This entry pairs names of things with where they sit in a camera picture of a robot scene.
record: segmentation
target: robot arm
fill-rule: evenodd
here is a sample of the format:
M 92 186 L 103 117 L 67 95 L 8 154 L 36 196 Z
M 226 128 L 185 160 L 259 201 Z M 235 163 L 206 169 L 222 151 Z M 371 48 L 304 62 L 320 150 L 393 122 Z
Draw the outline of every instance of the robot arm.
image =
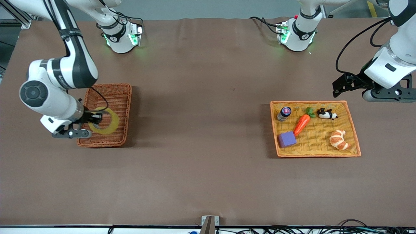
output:
M 123 20 L 112 7 L 121 0 L 67 0 L 68 4 L 91 16 L 104 32 L 108 46 L 116 53 L 127 53 L 140 46 L 143 26 Z
M 411 75 L 416 71 L 416 0 L 391 0 L 389 12 L 397 33 L 359 74 L 345 73 L 334 81 L 334 97 L 363 88 L 363 98 L 369 102 L 416 102 Z
M 277 36 L 280 44 L 293 51 L 303 51 L 316 33 L 316 27 L 323 17 L 320 5 L 341 5 L 350 0 L 297 0 L 300 14 L 282 24 L 277 25 Z
M 71 11 L 63 0 L 11 2 L 26 12 L 54 21 L 67 52 L 65 57 L 36 60 L 30 64 L 28 80 L 20 87 L 21 101 L 43 114 L 41 123 L 53 136 L 90 137 L 91 132 L 84 129 L 71 131 L 74 123 L 101 121 L 101 115 L 85 110 L 80 101 L 66 92 L 91 87 L 98 79 L 97 68 Z

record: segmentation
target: brown wicker basket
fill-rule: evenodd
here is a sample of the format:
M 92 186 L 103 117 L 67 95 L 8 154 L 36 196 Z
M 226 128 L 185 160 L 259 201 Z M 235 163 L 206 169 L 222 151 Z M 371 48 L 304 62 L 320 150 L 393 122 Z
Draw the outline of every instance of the brown wicker basket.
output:
M 127 128 L 129 126 L 129 112 L 131 103 L 131 85 L 119 84 L 100 84 L 93 86 L 108 101 L 109 108 L 119 117 L 119 126 L 111 134 L 92 133 L 90 138 L 77 139 L 77 145 L 81 147 L 117 147 L 126 142 Z M 106 103 L 94 90 L 88 89 L 85 94 L 84 106 L 90 110 L 105 106 Z M 98 125 L 106 128 L 111 122 L 110 115 L 103 115 L 103 120 Z M 88 124 L 83 125 L 84 129 L 91 130 Z
M 280 122 L 276 119 L 277 114 L 283 107 L 292 109 L 291 115 L 287 120 Z M 305 110 L 312 107 L 314 112 L 319 108 L 332 109 L 338 115 L 335 120 L 321 119 L 318 116 L 312 118 L 308 125 L 296 137 L 297 143 L 290 147 L 280 148 L 278 135 L 284 132 L 293 131 L 300 116 L 305 114 Z M 277 155 L 279 157 L 359 157 L 361 156 L 357 133 L 352 122 L 346 101 L 328 102 L 270 102 L 272 114 L 272 126 L 275 137 Z M 331 133 L 335 130 L 344 130 L 345 141 L 350 144 L 346 150 L 338 150 L 329 142 Z

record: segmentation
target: gray circular joint cap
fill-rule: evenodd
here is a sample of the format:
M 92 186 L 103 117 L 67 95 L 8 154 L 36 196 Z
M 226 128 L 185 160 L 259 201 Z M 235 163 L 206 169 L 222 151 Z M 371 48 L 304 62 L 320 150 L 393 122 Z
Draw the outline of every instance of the gray circular joint cap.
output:
M 48 97 L 48 89 L 39 81 L 27 82 L 20 89 L 20 98 L 30 107 L 40 107 Z

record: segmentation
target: toy carrot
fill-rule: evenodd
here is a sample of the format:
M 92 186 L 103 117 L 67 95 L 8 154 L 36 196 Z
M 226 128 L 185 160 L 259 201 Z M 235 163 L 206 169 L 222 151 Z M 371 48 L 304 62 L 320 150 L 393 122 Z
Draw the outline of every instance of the toy carrot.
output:
M 306 125 L 309 123 L 311 118 L 316 117 L 311 107 L 306 108 L 305 112 L 306 114 L 300 117 L 299 122 L 297 123 L 295 129 L 293 130 L 295 137 L 297 137 L 299 133 L 306 127 Z

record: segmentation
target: black and white toy animal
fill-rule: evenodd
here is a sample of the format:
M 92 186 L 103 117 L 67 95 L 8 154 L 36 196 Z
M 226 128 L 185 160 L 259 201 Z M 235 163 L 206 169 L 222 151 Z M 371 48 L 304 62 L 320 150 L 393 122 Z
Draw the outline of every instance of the black and white toy animal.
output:
M 321 108 L 316 112 L 321 119 L 332 119 L 338 118 L 337 114 L 332 113 L 332 109 L 325 111 L 325 108 Z

